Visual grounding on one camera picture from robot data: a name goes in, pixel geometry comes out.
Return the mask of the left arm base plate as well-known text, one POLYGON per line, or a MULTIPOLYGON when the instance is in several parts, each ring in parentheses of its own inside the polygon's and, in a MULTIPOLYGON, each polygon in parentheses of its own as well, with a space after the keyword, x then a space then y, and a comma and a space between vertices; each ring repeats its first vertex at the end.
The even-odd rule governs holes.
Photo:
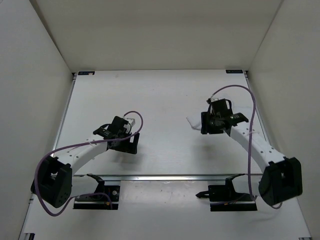
POLYGON ((80 196, 73 202, 74 210, 113 210, 119 208, 120 181, 106 181, 104 183, 104 195, 80 196))

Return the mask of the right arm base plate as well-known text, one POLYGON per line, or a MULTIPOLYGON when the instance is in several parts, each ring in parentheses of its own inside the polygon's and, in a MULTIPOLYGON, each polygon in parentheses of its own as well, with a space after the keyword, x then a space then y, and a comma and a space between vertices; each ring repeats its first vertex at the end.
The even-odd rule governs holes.
POLYGON ((209 199, 211 212, 254 212, 257 204, 248 193, 238 193, 226 185, 209 185, 208 190, 195 195, 198 199, 209 199))

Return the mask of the white skirt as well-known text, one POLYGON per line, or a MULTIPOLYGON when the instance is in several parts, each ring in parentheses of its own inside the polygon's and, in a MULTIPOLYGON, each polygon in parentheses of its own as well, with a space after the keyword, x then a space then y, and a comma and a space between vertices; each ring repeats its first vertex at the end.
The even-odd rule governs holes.
MULTIPOLYGON (((239 104, 238 102, 234 101, 234 98, 226 93, 218 93, 214 99, 222 100, 227 99, 231 101, 231 107, 233 113, 242 113, 246 118, 249 120, 252 116, 252 106, 245 106, 243 104, 239 104)), ((186 117, 186 120, 189 122, 190 126, 194 130, 201 130, 201 112, 206 112, 208 110, 208 103, 205 100, 201 104, 199 103, 196 108, 192 109, 191 114, 186 117)))

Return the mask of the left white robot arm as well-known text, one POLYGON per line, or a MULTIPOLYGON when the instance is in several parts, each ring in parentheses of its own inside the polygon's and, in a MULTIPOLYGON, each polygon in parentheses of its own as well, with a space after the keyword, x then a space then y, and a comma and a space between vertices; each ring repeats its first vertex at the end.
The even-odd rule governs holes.
POLYGON ((135 119, 115 116, 111 123, 101 125, 84 142, 59 149, 61 154, 48 154, 36 167, 31 192, 43 202, 60 208, 71 198, 89 195, 93 199, 109 199, 101 177, 92 173, 75 174, 89 161, 108 150, 137 154, 140 133, 132 132, 135 119))

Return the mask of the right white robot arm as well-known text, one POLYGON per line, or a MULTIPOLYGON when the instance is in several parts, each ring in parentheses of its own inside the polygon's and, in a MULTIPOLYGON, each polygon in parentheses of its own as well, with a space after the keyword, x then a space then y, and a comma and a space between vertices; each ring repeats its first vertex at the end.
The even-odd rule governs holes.
POLYGON ((201 134, 227 134, 254 160, 262 176, 252 180, 237 176, 224 187, 224 195, 236 200, 247 194, 252 200, 261 197, 266 204, 274 206, 303 193, 302 165, 295 157, 287 157, 264 140, 254 129, 251 121, 242 113, 233 113, 229 99, 209 98, 207 111, 201 113, 201 134))

